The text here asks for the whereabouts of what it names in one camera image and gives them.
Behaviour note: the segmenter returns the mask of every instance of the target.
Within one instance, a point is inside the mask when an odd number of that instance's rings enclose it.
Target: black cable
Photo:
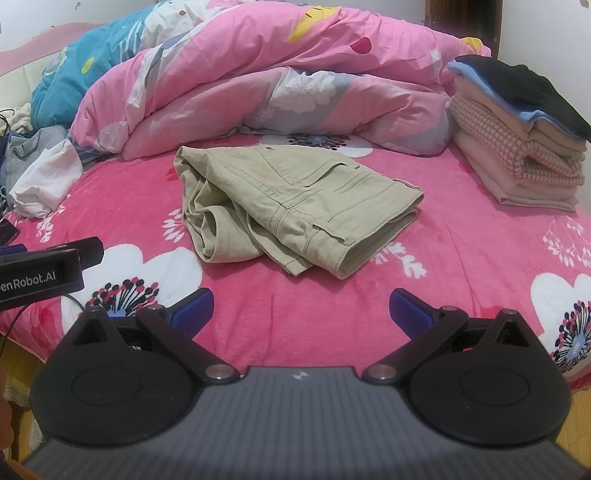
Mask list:
[[[69,294],[67,294],[67,293],[66,293],[66,294],[64,295],[64,297],[67,297],[67,298],[69,298],[71,301],[73,301],[73,302],[76,302],[76,305],[78,305],[78,306],[80,307],[80,310],[82,310],[82,311],[84,311],[84,310],[85,310],[85,308],[84,308],[84,305],[82,305],[82,304],[81,304],[81,303],[80,303],[78,300],[76,300],[76,299],[75,299],[75,298],[74,298],[72,295],[69,295]]]
[[[23,308],[21,308],[17,315],[14,317],[14,319],[12,320],[12,322],[10,323],[10,325],[8,326],[8,330],[6,331],[6,335],[4,335],[4,340],[2,340],[2,346],[0,347],[0,357],[2,357],[2,353],[4,352],[4,347],[6,346],[6,342],[8,340],[8,335],[10,335],[10,332],[12,332],[12,327],[14,327],[14,324],[17,322],[18,318],[22,315],[22,313],[31,306],[32,304],[30,303],[29,305],[25,305]]]
[[[4,129],[4,133],[2,134],[2,136],[7,137],[11,132],[10,124],[8,123],[8,120],[6,119],[6,117],[1,113],[0,113],[0,120],[2,120],[6,124],[6,128]]]
[[[71,301],[75,302],[76,305],[78,305],[80,307],[80,310],[84,311],[84,306],[78,301],[76,300],[72,295],[69,294],[65,294],[64,297],[68,297]],[[6,331],[6,335],[4,335],[4,339],[2,340],[2,346],[0,346],[0,358],[2,357],[2,354],[4,353],[4,347],[6,346],[6,342],[8,340],[8,336],[10,335],[10,333],[12,332],[12,328],[14,327],[14,325],[16,324],[17,320],[19,319],[19,317],[22,315],[22,313],[31,306],[32,304],[30,303],[29,305],[25,305],[23,308],[21,308],[17,315],[14,317],[14,319],[12,320],[12,322],[10,323],[10,325],[8,326],[8,330]]]

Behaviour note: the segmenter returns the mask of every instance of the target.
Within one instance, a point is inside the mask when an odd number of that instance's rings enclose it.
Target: blue pillow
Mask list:
[[[71,125],[87,90],[110,68],[137,55],[150,6],[82,35],[53,58],[31,98],[33,128]]]

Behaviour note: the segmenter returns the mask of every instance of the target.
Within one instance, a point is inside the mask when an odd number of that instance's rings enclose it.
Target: metal screw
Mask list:
[[[214,380],[225,380],[234,374],[234,367],[226,364],[213,364],[205,369],[205,374]]]
[[[396,369],[390,365],[375,364],[368,368],[368,375],[376,380],[390,380],[396,377]]]

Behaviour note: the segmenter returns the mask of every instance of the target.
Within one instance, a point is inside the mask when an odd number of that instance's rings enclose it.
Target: blue gripper pad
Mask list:
[[[23,254],[27,251],[27,247],[23,244],[10,245],[9,247],[0,248],[0,255]]]
[[[200,288],[169,308],[170,323],[189,338],[193,338],[211,320],[213,306],[212,291]]]
[[[417,337],[435,323],[430,312],[423,310],[396,290],[390,295],[390,317],[410,339]]]

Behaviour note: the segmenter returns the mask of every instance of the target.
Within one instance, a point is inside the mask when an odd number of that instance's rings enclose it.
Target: folded clothes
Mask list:
[[[470,158],[470,164],[478,165],[506,196],[528,200],[566,200],[577,193],[577,187],[514,179],[482,143],[464,130],[460,130],[453,139],[466,158]]]
[[[501,107],[491,97],[485,94],[476,83],[471,81],[464,75],[457,75],[454,79],[458,92],[465,98],[475,100],[485,107],[489,108],[499,119],[522,140],[536,140],[543,146],[548,148],[550,151],[560,155],[561,157],[573,157],[580,161],[585,159],[583,152],[587,150],[587,142],[581,139],[574,139],[567,137],[562,132],[557,130],[552,124],[538,120],[533,124],[523,124],[519,119]],[[550,136],[543,133],[538,124],[547,125],[551,130],[551,134],[554,138],[558,138],[558,141],[553,140]]]
[[[494,92],[517,110],[543,112],[568,130],[591,141],[591,125],[542,75],[525,65],[510,66],[491,57],[462,55],[457,62],[472,67]]]
[[[69,140],[41,152],[17,180],[8,196],[14,210],[26,217],[45,218],[82,176],[82,162]]]
[[[461,63],[458,61],[451,61],[447,64],[448,70],[453,72],[456,75],[464,75],[464,77],[468,77],[474,83],[478,85],[480,90],[482,90],[486,95],[488,95],[491,99],[498,103],[501,107],[511,113],[513,116],[517,117],[522,123],[529,126],[535,122],[539,123],[549,123],[552,127],[556,130],[560,131],[564,134],[567,138],[574,138],[577,140],[588,140],[587,138],[579,136],[577,133],[569,130],[564,125],[559,123],[559,121],[555,120],[553,117],[550,117],[545,112],[541,110],[534,110],[534,111],[522,111],[514,106],[512,106],[509,102],[507,102],[503,97],[499,96],[486,81],[484,81],[470,65],[466,63]]]
[[[482,184],[492,195],[498,200],[501,205],[515,206],[515,207],[541,207],[552,208],[555,210],[563,210],[565,212],[574,212],[574,206],[577,205],[577,199],[572,197],[566,200],[535,200],[524,197],[517,197],[506,194],[499,185],[492,180],[480,165],[474,161],[472,157],[466,155],[468,163],[472,166],[476,174],[480,177]]]
[[[299,146],[181,147],[183,216],[206,262],[263,253],[292,275],[346,278],[418,215],[423,192],[343,154]]]
[[[480,140],[514,179],[562,186],[584,183],[581,162],[559,157],[535,140],[523,141],[481,103],[457,93],[450,110],[459,126]]]

